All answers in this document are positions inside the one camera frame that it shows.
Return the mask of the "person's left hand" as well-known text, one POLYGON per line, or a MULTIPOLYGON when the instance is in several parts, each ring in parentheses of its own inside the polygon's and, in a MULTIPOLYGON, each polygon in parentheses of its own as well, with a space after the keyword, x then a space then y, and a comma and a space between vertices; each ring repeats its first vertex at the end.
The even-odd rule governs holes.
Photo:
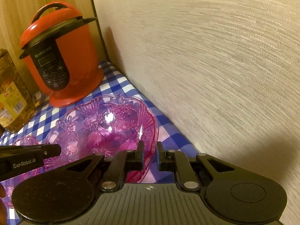
POLYGON ((0 184, 0 225, 7 225, 7 209, 2 201, 6 196, 4 187, 0 184))

